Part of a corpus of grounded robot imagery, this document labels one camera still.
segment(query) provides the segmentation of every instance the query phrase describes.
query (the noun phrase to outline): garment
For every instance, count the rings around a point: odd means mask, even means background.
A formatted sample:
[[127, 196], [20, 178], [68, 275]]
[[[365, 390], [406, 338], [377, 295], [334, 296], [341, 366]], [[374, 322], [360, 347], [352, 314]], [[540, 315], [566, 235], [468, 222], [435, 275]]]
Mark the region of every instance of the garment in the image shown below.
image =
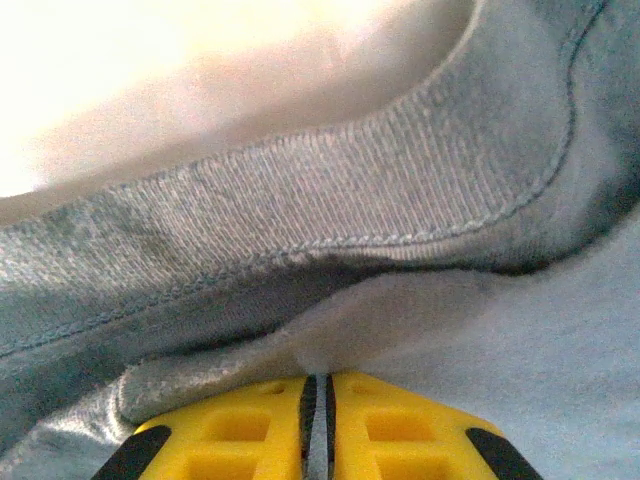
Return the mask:
[[153, 415], [359, 368], [545, 478], [633, 478], [639, 26], [631, 0], [478, 1], [380, 111], [3, 228], [0, 476], [88, 478]]

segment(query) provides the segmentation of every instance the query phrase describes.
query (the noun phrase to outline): black rubber edge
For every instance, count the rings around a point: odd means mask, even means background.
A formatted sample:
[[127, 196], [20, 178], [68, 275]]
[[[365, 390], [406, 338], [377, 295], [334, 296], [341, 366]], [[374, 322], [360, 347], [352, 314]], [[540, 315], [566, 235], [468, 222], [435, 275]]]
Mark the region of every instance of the black rubber edge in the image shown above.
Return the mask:
[[336, 459], [336, 391], [333, 378], [327, 375], [327, 461], [329, 462], [329, 478], [333, 478]]
[[498, 480], [542, 480], [506, 438], [482, 428], [470, 428], [466, 434]]
[[300, 397], [300, 456], [303, 472], [307, 471], [309, 446], [311, 444], [311, 429], [316, 414], [316, 397], [318, 395], [318, 381], [315, 376], [307, 377]]
[[91, 480], [138, 480], [170, 436], [164, 425], [130, 436]]

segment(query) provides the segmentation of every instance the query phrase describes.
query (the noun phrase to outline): stitched seam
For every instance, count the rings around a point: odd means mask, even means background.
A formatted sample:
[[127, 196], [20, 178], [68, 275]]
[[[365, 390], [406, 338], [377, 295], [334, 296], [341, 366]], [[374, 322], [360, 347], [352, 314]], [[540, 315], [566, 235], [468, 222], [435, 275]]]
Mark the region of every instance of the stitched seam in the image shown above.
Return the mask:
[[144, 297], [144, 302], [132, 302], [125, 308], [115, 309], [110, 312], [103, 312], [86, 320], [72, 322], [60, 325], [53, 330], [27, 337], [26, 339], [17, 340], [15, 342], [0, 345], [0, 358], [9, 356], [19, 351], [35, 348], [55, 340], [66, 338], [78, 333], [85, 332], [97, 326], [120, 320], [131, 315], [141, 313], [148, 308], [170, 303], [187, 295], [196, 293], [207, 286], [217, 285], [225, 280], [237, 278], [243, 273], [248, 273], [260, 266], [267, 266], [278, 258], [285, 258], [293, 254], [307, 253], [310, 251], [330, 250], [330, 249], [351, 249], [351, 248], [378, 248], [378, 247], [402, 247], [407, 245], [420, 245], [430, 243], [436, 240], [444, 240], [455, 238], [465, 233], [478, 231], [487, 225], [496, 224], [498, 221], [508, 218], [517, 210], [527, 206], [537, 197], [539, 197], [545, 188], [552, 182], [556, 176], [562, 161], [566, 158], [571, 140], [574, 136], [576, 123], [576, 105], [574, 97], [573, 68], [575, 59], [580, 52], [582, 42], [599, 17], [602, 10], [607, 5], [607, 1], [599, 2], [597, 5], [586, 5], [583, 8], [584, 15], [591, 15], [586, 22], [584, 28], [580, 31], [576, 30], [575, 25], [580, 23], [584, 17], [579, 16], [574, 27], [569, 29], [565, 40], [560, 47], [560, 55], [566, 54], [566, 49], [573, 45], [567, 67], [567, 75], [565, 79], [566, 100], [569, 110], [569, 119], [563, 134], [562, 140], [559, 142], [556, 153], [551, 156], [549, 164], [543, 170], [542, 174], [536, 178], [529, 190], [521, 193], [516, 197], [513, 203], [501, 207], [497, 212], [486, 215], [480, 219], [471, 220], [463, 225], [452, 226], [446, 230], [423, 231], [417, 233], [409, 233], [404, 235], [365, 235], [353, 237], [336, 237], [324, 240], [314, 240], [299, 243], [290, 247], [285, 247], [273, 252], [263, 253], [250, 257], [246, 261], [247, 266], [239, 267], [233, 271], [229, 267], [221, 269], [214, 276], [201, 276], [192, 283], [184, 284], [181, 287], [173, 288], [169, 291], [152, 294]]

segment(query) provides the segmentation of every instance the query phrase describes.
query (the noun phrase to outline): yellow tool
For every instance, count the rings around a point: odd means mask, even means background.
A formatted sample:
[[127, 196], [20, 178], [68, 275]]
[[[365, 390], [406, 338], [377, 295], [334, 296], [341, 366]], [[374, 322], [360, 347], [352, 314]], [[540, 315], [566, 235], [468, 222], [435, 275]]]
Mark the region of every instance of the yellow tool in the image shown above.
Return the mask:
[[[244, 387], [138, 428], [93, 480], [301, 480], [315, 377]], [[539, 480], [490, 423], [361, 373], [328, 377], [335, 480]]]

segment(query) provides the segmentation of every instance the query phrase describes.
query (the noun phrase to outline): gray fabric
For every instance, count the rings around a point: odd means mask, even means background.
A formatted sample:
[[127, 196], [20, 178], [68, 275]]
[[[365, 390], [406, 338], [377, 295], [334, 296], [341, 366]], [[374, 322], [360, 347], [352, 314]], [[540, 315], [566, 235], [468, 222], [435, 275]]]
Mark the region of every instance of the gray fabric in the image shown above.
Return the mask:
[[[495, 420], [549, 478], [631, 475], [620, 425], [637, 423], [624, 390], [638, 378], [636, 226], [608, 253], [531, 279], [449, 271], [339, 290], [393, 266], [540, 266], [615, 224], [640, 191], [639, 26], [632, 0], [478, 2], [445, 63], [375, 114], [0, 230], [0, 472], [86, 478], [133, 424], [168, 408], [360, 365]], [[409, 349], [403, 371], [369, 363], [420, 336], [428, 345]], [[585, 374], [594, 356], [604, 360]], [[487, 359], [500, 378], [483, 377]], [[483, 379], [476, 390], [469, 377]], [[606, 396], [620, 405], [602, 420], [615, 435], [571, 441], [595, 435], [588, 419]]]

